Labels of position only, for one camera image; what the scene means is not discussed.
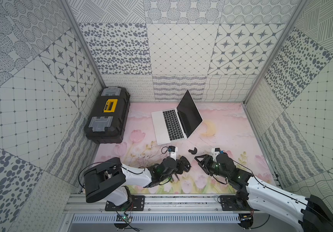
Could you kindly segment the silver laptop with black keyboard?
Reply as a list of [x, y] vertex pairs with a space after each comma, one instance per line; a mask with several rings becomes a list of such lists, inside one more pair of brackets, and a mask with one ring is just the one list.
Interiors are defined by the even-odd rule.
[[203, 118], [187, 90], [176, 108], [152, 112], [152, 122], [157, 144], [165, 145], [188, 139]]

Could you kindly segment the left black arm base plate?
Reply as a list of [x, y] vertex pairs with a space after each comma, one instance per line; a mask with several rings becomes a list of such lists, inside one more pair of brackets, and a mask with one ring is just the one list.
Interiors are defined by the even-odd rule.
[[130, 195], [128, 200], [123, 203], [122, 205], [116, 206], [112, 202], [107, 202], [105, 211], [108, 212], [115, 212], [115, 211], [143, 211], [144, 210], [144, 203], [145, 203], [145, 196], [144, 195]]

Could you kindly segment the black mouse battery cover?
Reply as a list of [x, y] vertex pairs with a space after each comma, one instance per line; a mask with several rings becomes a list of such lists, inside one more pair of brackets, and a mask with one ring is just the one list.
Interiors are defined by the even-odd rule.
[[197, 154], [197, 148], [189, 149], [188, 152], [191, 153], [192, 155], [196, 155]]

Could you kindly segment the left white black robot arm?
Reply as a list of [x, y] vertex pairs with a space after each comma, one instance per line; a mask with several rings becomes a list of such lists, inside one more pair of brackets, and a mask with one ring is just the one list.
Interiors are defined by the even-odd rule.
[[160, 164], [134, 168], [121, 163], [120, 158], [98, 162], [83, 174], [86, 202], [95, 203], [102, 199], [115, 206], [132, 203], [128, 186], [153, 188], [161, 185], [173, 175], [189, 172], [191, 164], [184, 156], [179, 159], [167, 157]]

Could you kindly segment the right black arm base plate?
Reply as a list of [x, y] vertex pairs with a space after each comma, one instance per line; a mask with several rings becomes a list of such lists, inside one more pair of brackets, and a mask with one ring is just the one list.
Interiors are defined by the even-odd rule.
[[220, 195], [217, 201], [222, 211], [253, 211], [247, 202], [238, 199], [235, 195]]

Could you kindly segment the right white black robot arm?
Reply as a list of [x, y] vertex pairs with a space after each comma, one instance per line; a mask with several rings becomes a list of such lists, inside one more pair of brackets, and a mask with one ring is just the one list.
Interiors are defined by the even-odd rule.
[[333, 232], [333, 213], [318, 196], [305, 197], [268, 184], [249, 168], [236, 167], [223, 151], [194, 159], [207, 175], [224, 178], [224, 183], [237, 191], [237, 200], [250, 208], [276, 217], [299, 232]]

